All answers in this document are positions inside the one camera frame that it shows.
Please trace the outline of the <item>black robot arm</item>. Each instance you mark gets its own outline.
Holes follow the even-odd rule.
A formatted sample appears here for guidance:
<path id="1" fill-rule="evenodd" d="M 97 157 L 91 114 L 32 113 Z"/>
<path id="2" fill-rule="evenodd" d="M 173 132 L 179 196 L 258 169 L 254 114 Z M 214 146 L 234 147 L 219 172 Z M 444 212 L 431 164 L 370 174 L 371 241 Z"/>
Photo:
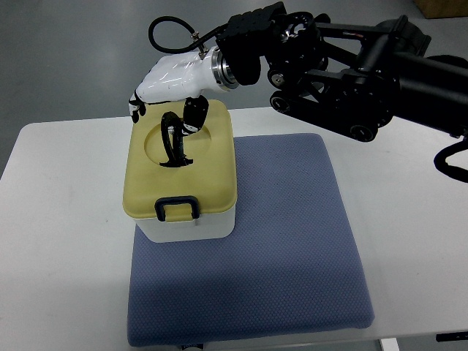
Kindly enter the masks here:
<path id="1" fill-rule="evenodd" d="M 216 35 L 242 86 L 255 84 L 267 61 L 276 111 L 365 143 L 393 117 L 445 132 L 456 142 L 434 166 L 464 182 L 467 171 L 448 158 L 467 149 L 467 60 L 426 56 L 430 41 L 406 16 L 338 25 L 282 3 L 233 16 Z"/>

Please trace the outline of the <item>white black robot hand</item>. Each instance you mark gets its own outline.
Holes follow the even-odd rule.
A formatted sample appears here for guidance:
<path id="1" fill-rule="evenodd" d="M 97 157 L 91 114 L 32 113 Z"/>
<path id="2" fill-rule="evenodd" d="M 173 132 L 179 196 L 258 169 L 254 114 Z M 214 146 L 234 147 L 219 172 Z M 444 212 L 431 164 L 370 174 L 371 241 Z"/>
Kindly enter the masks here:
<path id="1" fill-rule="evenodd" d="M 201 130 L 208 114 L 204 91 L 230 91 L 238 87 L 221 50 L 212 47 L 204 57 L 192 51 L 161 58 L 129 98 L 129 113 L 136 124 L 148 105 L 185 101 L 182 134 Z"/>

